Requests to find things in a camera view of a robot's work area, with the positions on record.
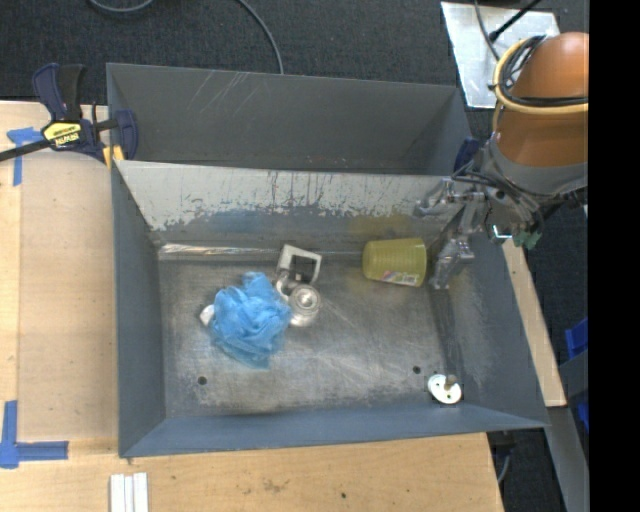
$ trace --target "gray floor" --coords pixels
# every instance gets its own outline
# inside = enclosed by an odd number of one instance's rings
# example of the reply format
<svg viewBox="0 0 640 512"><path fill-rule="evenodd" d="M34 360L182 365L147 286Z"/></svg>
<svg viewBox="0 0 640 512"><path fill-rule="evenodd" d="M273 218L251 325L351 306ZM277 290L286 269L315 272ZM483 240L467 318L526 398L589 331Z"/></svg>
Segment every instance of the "gray floor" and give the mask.
<svg viewBox="0 0 640 512"><path fill-rule="evenodd" d="M251 5L270 28L286 73L459 85L436 0L251 0ZM545 0L537 9L552 11L562 32L589 31L589 0ZM0 47L2 99L33 99L31 76L49 62L85 64L81 100L98 104L106 102L106 62L278 71L260 26L234 0L156 0L126 17L99 14L84 0L4 2ZM472 133L485 139L490 113L469 109L467 114ZM562 363L568 358L565 329L587 316L584 212L559 210L528 261ZM588 435L577 425L588 457ZM504 482L506 511L564 510L542 431L521 431L515 439Z"/></svg>

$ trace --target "white plastic piece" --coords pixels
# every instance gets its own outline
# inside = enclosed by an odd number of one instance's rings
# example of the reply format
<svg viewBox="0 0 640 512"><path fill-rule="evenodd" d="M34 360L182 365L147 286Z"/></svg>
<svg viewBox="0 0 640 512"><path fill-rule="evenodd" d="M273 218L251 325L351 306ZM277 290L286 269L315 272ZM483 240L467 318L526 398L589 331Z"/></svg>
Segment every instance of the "white plastic piece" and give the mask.
<svg viewBox="0 0 640 512"><path fill-rule="evenodd" d="M290 270L291 268L291 260L293 256L302 256L304 258L310 258L316 262L315 267L313 269L313 276L309 284L312 284L318 279L318 274L320 273L320 263L322 262L322 256L316 254L315 252L305 251L304 249L298 249L293 245L284 244L282 248L282 252L280 252L280 259L278 260L278 269L277 274L280 274L282 270Z"/></svg>
<svg viewBox="0 0 640 512"><path fill-rule="evenodd" d="M149 512L149 486L146 473L111 475L110 512Z"/></svg>
<svg viewBox="0 0 640 512"><path fill-rule="evenodd" d="M455 404L462 398L462 387L455 377L436 373L427 381L427 389L433 397L443 404Z"/></svg>
<svg viewBox="0 0 640 512"><path fill-rule="evenodd" d="M215 308L213 307L213 304L209 304L202 310L202 312L200 313L200 321L204 324L205 327L209 325L209 322L211 322L213 315L215 315Z"/></svg>

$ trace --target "bin floor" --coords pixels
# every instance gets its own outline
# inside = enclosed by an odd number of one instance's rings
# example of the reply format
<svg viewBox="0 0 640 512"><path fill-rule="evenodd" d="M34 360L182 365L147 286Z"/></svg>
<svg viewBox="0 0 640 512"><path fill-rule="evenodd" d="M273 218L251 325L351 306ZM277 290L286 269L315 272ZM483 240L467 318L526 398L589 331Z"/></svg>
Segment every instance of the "bin floor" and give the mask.
<svg viewBox="0 0 640 512"><path fill-rule="evenodd" d="M289 326L269 370L248 368L212 343L199 319L248 271L276 261L161 261L167 415L250 414L427 398L425 376L444 361L426 286L366 279L358 258L324 257L314 286L323 307Z"/></svg>

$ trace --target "blue cloth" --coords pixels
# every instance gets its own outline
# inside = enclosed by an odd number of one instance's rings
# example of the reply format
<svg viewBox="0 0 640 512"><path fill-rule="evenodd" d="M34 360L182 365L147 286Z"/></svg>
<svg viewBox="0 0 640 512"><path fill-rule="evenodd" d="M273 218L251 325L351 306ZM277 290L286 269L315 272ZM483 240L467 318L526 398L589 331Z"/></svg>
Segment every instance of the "blue cloth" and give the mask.
<svg viewBox="0 0 640 512"><path fill-rule="evenodd" d="M270 357L284 345L291 308L261 272L247 272L242 286L220 290L209 323L214 342L251 368L269 368Z"/></svg>

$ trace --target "yellow container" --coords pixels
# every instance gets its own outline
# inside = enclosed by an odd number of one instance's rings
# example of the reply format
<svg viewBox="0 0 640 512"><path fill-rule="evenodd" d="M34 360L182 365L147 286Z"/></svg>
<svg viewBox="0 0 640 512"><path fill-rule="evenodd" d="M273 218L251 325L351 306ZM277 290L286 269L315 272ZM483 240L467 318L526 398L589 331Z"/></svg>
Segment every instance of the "yellow container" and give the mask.
<svg viewBox="0 0 640 512"><path fill-rule="evenodd" d="M427 248L421 238L372 240L362 253L367 279L420 286L427 273Z"/></svg>

